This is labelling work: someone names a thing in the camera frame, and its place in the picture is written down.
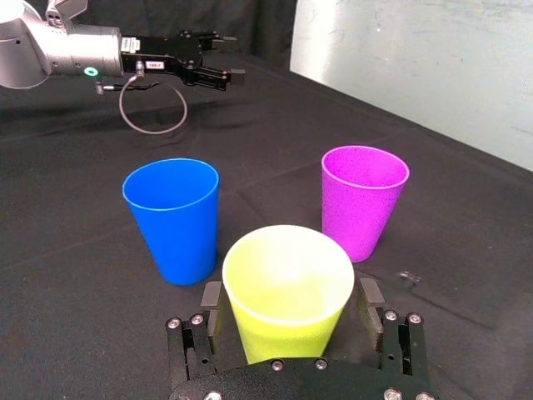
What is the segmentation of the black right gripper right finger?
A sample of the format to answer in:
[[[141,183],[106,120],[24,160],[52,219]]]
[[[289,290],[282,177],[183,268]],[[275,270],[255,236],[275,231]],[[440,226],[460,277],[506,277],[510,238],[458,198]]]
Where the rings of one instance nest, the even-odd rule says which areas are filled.
[[[356,309],[379,354],[380,370],[413,378],[429,376],[422,315],[402,315],[388,307],[377,281],[368,277],[359,279]]]

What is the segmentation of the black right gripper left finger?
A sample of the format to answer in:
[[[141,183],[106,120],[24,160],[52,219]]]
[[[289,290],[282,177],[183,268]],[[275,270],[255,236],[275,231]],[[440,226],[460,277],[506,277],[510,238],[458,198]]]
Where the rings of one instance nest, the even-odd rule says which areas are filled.
[[[217,373],[216,354],[223,318],[223,287],[208,282],[200,310],[188,318],[171,317],[165,322],[170,388]]]

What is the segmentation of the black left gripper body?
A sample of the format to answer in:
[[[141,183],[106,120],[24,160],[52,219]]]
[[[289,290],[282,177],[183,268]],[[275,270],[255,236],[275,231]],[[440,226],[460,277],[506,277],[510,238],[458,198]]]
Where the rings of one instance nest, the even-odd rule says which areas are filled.
[[[175,37],[122,36],[120,54],[125,73],[173,75],[187,86],[216,86],[216,70],[203,66],[203,53],[213,50],[215,32],[180,31]]]

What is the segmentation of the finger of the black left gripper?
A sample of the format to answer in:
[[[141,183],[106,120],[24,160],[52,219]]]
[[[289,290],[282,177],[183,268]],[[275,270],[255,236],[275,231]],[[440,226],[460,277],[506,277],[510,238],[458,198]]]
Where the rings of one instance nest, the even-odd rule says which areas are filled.
[[[228,85],[242,85],[246,80],[246,73],[242,68],[221,70],[211,67],[190,67],[186,69],[186,85],[225,91]]]
[[[224,36],[218,32],[200,32],[199,42],[203,52],[234,53],[237,50],[236,37]]]

